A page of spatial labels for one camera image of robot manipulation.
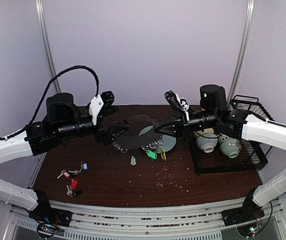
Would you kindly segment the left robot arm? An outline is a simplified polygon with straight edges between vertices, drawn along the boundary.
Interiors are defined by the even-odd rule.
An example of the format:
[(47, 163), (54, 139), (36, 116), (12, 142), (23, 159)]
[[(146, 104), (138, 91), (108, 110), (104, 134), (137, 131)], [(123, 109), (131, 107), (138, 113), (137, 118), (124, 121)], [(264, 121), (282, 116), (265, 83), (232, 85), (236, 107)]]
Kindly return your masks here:
[[(37, 156), (68, 142), (70, 139), (94, 135), (98, 143), (111, 144), (129, 130), (129, 125), (112, 125), (105, 129), (101, 123), (106, 115), (116, 112), (114, 95), (106, 91), (95, 96), (86, 115), (73, 102), (70, 93), (58, 93), (46, 100), (47, 114), (42, 121), (28, 124), (22, 132), (0, 140), (0, 164), (11, 160)], [(46, 193), (21, 188), (0, 179), (0, 201), (17, 205), (36, 213), (44, 222), (55, 217)]]

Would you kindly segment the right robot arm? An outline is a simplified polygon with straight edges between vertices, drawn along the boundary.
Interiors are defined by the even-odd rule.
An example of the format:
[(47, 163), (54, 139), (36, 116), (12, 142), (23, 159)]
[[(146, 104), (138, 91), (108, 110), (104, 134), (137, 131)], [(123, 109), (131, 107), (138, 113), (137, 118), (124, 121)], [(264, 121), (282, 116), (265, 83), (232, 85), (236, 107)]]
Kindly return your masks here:
[[(286, 124), (263, 118), (252, 111), (229, 110), (225, 89), (216, 84), (200, 87), (201, 111), (191, 111), (187, 101), (173, 91), (165, 93), (175, 115), (158, 124), (154, 131), (176, 138), (214, 128), (234, 139), (254, 141), (286, 150)], [(249, 221), (264, 205), (286, 193), (286, 168), (267, 183), (252, 189), (239, 209), (239, 217)]]

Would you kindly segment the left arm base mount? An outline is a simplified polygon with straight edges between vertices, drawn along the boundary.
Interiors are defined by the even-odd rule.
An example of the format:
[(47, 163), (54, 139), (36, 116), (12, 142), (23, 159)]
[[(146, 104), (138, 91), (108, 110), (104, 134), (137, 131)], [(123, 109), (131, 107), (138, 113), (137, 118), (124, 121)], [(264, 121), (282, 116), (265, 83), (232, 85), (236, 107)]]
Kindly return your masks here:
[(40, 203), (34, 210), (27, 210), (28, 216), (35, 220), (38, 225), (36, 233), (42, 239), (53, 237), (60, 227), (69, 227), (72, 212), (52, 208), (50, 203)]

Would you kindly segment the grey leather key holder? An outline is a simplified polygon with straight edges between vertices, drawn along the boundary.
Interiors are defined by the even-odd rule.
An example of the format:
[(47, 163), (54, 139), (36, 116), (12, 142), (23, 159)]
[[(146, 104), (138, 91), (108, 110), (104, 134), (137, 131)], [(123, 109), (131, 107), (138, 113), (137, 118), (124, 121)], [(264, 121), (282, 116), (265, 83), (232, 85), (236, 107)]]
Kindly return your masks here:
[(163, 135), (154, 131), (158, 122), (145, 114), (127, 117), (121, 123), (129, 126), (129, 129), (113, 142), (114, 147), (121, 152), (139, 148), (155, 149), (162, 142)]

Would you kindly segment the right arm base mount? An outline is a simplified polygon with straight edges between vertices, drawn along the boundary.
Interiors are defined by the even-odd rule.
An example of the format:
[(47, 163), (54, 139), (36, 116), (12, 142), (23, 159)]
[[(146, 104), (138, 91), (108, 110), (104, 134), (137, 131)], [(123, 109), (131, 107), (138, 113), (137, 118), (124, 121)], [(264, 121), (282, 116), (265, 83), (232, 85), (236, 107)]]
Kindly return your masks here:
[(240, 225), (237, 232), (246, 238), (256, 236), (263, 228), (262, 217), (265, 213), (262, 208), (251, 209), (250, 207), (237, 207), (222, 211), (224, 225)]

